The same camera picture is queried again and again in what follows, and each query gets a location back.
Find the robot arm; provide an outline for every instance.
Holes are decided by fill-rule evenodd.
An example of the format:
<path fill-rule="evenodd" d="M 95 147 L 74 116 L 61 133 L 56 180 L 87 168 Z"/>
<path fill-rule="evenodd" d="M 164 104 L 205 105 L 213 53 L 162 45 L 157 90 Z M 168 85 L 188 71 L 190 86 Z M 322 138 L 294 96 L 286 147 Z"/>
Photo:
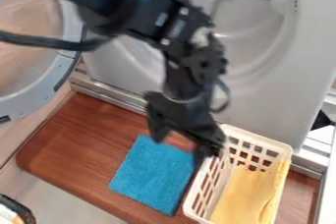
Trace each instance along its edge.
<path fill-rule="evenodd" d="M 103 38 L 79 43 L 0 31 L 0 40 L 74 51 L 93 50 L 120 34 L 147 42 L 163 53 L 166 67 L 163 92 L 144 96 L 152 137 L 162 141 L 174 130 L 196 142 L 201 157 L 218 155 L 225 136 L 210 115 L 210 101 L 217 84 L 229 98 L 228 88 L 218 79 L 225 74 L 227 61 L 201 8 L 189 0 L 70 1 L 89 30 Z"/>

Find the wooden surface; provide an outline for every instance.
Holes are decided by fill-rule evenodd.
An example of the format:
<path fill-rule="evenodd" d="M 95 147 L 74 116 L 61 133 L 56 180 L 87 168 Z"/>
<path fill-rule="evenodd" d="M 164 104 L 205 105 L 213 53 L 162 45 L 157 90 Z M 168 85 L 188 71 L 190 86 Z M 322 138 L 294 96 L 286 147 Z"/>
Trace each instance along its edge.
<path fill-rule="evenodd" d="M 130 223 L 193 223 L 182 213 L 169 218 L 107 186 L 138 134 L 143 116 L 76 94 L 18 153 L 20 167 Z M 190 148 L 180 138 L 171 141 Z M 291 172 L 276 224 L 307 224 L 318 182 Z"/>
<path fill-rule="evenodd" d="M 312 224 L 319 182 L 290 171 L 275 224 Z"/>

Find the white plastic basket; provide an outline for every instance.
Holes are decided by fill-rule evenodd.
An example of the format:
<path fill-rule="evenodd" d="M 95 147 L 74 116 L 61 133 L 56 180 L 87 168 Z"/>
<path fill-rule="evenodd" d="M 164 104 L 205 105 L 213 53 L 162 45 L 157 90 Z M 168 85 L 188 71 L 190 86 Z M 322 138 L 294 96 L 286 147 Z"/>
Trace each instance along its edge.
<path fill-rule="evenodd" d="M 228 137 L 225 151 L 220 157 L 203 161 L 183 205 L 185 215 L 202 224 L 212 224 L 208 219 L 230 179 L 231 167 L 244 164 L 253 171 L 267 171 L 281 158 L 290 160 L 293 153 L 285 143 L 228 125 L 221 128 Z"/>

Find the blue sponge cloth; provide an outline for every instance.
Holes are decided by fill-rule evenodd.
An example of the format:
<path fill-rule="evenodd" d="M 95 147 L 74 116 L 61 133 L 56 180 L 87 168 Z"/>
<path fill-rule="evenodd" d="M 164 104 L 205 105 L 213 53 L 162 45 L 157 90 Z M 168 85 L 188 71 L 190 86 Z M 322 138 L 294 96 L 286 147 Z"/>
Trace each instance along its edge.
<path fill-rule="evenodd" d="M 109 189 L 172 216 L 194 170 L 191 153 L 139 135 Z"/>

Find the cable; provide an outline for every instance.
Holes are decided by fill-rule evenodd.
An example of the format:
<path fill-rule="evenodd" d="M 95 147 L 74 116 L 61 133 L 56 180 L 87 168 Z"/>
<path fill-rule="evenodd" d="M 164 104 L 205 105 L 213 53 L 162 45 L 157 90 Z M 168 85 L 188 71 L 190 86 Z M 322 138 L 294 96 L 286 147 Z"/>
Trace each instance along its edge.
<path fill-rule="evenodd" d="M 43 36 L 16 34 L 13 32 L 0 30 L 0 41 L 2 42 L 21 46 L 55 48 L 68 51 L 92 51 L 109 40 L 109 38 L 94 38 L 86 41 L 74 42 Z"/>

